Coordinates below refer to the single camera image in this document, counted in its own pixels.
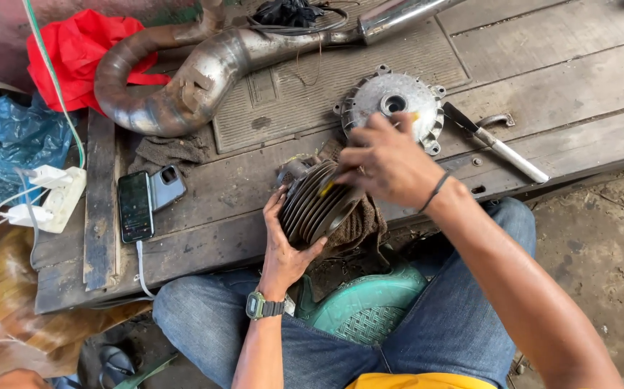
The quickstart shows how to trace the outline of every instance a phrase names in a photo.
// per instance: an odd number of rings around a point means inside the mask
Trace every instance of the rubber mat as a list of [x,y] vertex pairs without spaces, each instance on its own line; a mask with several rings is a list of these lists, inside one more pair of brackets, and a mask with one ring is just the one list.
[[[383,1],[369,0],[362,5],[339,2],[336,6],[342,5],[350,14],[346,26],[351,28],[360,13]],[[261,2],[246,0],[243,7],[253,14]],[[336,17],[323,18],[331,23]],[[301,55],[299,73],[293,59],[247,75],[214,118],[218,153],[310,129],[321,131],[335,123],[340,126],[333,106],[379,64],[447,90],[470,82],[450,39],[430,18],[373,46],[324,49],[320,65],[318,51]],[[319,78],[313,84],[317,72]],[[305,85],[300,76],[313,85]]]

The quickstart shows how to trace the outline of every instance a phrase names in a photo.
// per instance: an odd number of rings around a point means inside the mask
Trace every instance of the phone screen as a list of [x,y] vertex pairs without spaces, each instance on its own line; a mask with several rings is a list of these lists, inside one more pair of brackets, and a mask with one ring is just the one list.
[[153,210],[148,173],[136,172],[117,180],[120,201],[120,228],[124,243],[153,236]]

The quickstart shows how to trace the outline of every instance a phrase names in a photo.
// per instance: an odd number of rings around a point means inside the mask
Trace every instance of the black plastic bag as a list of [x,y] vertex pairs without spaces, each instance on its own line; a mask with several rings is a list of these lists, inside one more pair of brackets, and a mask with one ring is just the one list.
[[252,17],[266,26],[314,27],[324,10],[307,0],[273,0],[261,4]]

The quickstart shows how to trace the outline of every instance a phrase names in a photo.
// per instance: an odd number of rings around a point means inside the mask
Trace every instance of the blue plastic bag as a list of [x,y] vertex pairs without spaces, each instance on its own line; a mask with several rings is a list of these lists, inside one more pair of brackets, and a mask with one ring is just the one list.
[[[70,116],[76,125],[76,116]],[[22,192],[15,167],[34,169],[40,165],[62,168],[72,139],[64,114],[46,106],[35,93],[31,107],[23,107],[8,96],[0,97],[0,202]],[[40,190],[29,192],[31,199]],[[22,204],[24,196],[8,205]]]

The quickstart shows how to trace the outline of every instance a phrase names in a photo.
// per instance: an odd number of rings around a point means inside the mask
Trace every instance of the power strip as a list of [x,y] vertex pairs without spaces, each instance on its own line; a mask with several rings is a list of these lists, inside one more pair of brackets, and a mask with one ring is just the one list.
[[65,172],[72,177],[72,183],[51,189],[46,202],[43,204],[43,209],[51,211],[53,218],[50,221],[40,223],[38,227],[43,231],[48,231],[48,233],[59,234],[64,230],[86,188],[85,170],[70,167]]

